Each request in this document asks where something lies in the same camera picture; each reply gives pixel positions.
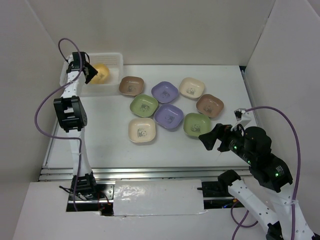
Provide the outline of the yellow plate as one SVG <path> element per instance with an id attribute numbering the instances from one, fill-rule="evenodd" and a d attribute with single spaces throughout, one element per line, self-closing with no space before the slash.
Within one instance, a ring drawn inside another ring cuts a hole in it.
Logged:
<path id="1" fill-rule="evenodd" d="M 97 75 L 90 81 L 90 84 L 106 84 L 110 76 L 109 68 L 103 63 L 94 64 L 93 67 L 98 71 Z"/>

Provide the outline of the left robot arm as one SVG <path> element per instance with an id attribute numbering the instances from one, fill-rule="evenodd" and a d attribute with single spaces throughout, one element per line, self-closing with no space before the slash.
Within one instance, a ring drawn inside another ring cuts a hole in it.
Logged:
<path id="1" fill-rule="evenodd" d="M 97 197 L 97 186 L 93 170 L 88 161 L 85 144 L 85 126 L 87 114 L 80 99 L 84 84 L 98 73 L 88 62 L 89 56 L 73 52 L 68 57 L 65 79 L 68 85 L 61 97 L 54 99 L 53 106 L 58 123 L 69 138 L 70 152 L 73 160 L 73 178 L 70 192 L 79 199 L 92 200 Z"/>

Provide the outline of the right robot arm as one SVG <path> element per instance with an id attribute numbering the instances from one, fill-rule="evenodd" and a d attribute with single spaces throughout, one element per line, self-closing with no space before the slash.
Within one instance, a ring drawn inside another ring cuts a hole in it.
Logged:
<path id="1" fill-rule="evenodd" d="M 218 151 L 231 151 L 249 165 L 251 175 L 266 190 L 273 208 L 267 207 L 250 191 L 234 171 L 218 177 L 218 191 L 238 199 L 258 221 L 268 240 L 318 240 L 308 226 L 299 204 L 294 201 L 293 177 L 287 164 L 271 152 L 272 140 L 265 130 L 251 126 L 245 130 L 218 123 L 212 131 L 198 137 L 210 151 L 220 141 Z"/>

